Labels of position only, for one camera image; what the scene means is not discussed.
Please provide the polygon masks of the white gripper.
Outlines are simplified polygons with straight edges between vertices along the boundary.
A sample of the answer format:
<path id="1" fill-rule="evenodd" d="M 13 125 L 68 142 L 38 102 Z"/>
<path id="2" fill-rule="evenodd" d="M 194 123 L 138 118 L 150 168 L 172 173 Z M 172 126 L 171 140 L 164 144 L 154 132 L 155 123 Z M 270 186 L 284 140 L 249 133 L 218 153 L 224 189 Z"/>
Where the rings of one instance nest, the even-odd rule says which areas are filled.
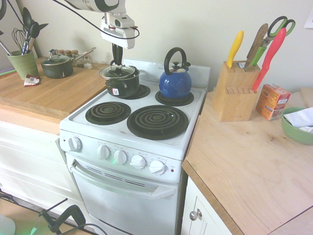
<path id="1" fill-rule="evenodd" d="M 122 64 L 123 48 L 135 47 L 135 30 L 132 28 L 109 28 L 104 20 L 101 22 L 101 37 L 112 43 L 113 63 Z"/>

